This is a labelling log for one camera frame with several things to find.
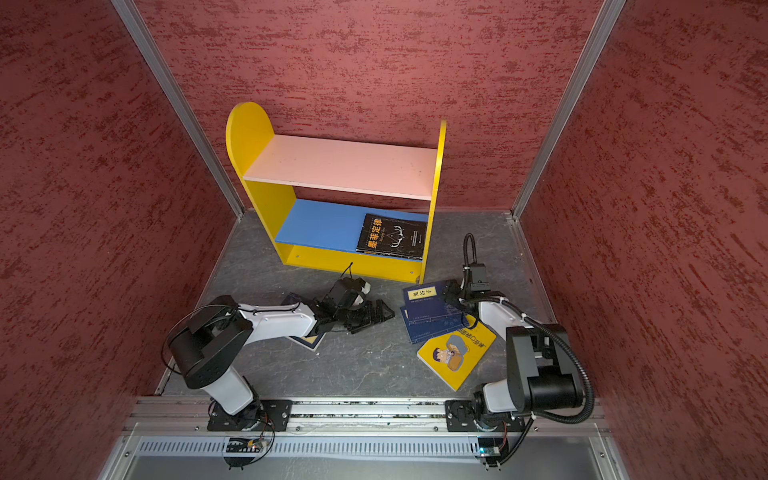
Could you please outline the yellow cartoon cover book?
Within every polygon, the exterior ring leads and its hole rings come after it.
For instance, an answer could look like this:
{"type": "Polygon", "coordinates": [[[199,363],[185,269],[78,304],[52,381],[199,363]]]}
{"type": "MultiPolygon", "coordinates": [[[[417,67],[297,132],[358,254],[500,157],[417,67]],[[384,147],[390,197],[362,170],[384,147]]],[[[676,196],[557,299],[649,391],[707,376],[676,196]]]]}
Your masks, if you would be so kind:
{"type": "Polygon", "coordinates": [[[496,334],[480,324],[428,340],[418,358],[453,391],[458,391],[496,340],[496,334]]]}

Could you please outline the black Murphy's law book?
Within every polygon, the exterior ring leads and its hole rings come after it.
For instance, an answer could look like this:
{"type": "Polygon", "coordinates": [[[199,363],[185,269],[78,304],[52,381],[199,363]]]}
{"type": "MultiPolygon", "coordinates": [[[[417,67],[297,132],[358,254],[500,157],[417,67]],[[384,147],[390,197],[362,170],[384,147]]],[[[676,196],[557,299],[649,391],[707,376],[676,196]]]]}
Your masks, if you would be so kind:
{"type": "Polygon", "coordinates": [[[426,241],[426,221],[403,220],[367,214],[356,251],[362,254],[421,261],[426,241]]]}

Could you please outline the navy book with label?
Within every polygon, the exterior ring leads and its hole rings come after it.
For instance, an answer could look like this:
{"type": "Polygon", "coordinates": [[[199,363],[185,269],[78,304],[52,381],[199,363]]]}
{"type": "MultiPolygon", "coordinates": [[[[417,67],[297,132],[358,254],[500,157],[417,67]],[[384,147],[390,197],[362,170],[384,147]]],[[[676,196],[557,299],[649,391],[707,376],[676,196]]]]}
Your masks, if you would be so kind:
{"type": "Polygon", "coordinates": [[[459,321],[462,313],[444,299],[448,286],[449,282],[442,280],[406,288],[403,291],[405,318],[412,324],[459,321]]]}

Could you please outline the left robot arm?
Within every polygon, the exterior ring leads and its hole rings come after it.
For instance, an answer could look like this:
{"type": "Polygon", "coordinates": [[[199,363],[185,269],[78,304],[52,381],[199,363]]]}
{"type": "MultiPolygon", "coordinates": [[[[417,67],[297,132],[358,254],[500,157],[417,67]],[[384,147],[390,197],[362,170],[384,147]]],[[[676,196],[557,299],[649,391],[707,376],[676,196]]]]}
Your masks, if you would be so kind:
{"type": "Polygon", "coordinates": [[[321,298],[291,294],[275,306],[242,304],[222,295],[177,322],[160,352],[170,354],[188,388],[212,398],[218,418],[253,422],[262,408],[255,389],[233,366],[241,350],[276,338],[354,334],[394,318],[384,301],[368,298],[370,289],[364,279],[347,276],[321,298]]]}

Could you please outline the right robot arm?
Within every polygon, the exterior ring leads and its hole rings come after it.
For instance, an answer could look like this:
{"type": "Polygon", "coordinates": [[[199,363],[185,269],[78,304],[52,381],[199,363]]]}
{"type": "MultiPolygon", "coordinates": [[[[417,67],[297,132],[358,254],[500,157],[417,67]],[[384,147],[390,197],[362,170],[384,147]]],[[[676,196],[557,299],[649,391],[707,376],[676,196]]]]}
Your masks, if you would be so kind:
{"type": "Polygon", "coordinates": [[[462,279],[447,284],[443,299],[462,312],[467,327],[486,327],[505,342],[506,377],[485,383],[474,393],[478,424],[507,417],[578,424],[592,415],[594,386],[566,330],[541,323],[493,291],[484,264],[465,263],[462,279]]]}

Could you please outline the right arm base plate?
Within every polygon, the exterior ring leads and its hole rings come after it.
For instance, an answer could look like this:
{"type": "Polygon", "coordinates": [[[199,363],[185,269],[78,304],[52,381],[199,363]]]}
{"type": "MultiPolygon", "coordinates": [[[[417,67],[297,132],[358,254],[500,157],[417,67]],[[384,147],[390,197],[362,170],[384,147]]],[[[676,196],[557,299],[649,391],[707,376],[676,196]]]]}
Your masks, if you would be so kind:
{"type": "Polygon", "coordinates": [[[502,433],[512,423],[508,414],[485,413],[471,400],[446,400],[444,409],[447,430],[452,433],[502,433]]]}

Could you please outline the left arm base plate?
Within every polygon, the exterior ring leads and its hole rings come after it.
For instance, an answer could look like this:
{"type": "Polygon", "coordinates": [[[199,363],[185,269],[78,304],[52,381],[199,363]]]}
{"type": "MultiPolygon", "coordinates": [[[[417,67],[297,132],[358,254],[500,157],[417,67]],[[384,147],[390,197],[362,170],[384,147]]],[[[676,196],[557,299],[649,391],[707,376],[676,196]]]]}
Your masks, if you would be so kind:
{"type": "Polygon", "coordinates": [[[212,400],[208,408],[209,432],[260,432],[269,428],[284,432],[291,415],[291,400],[255,400],[237,414],[227,413],[212,400]]]}

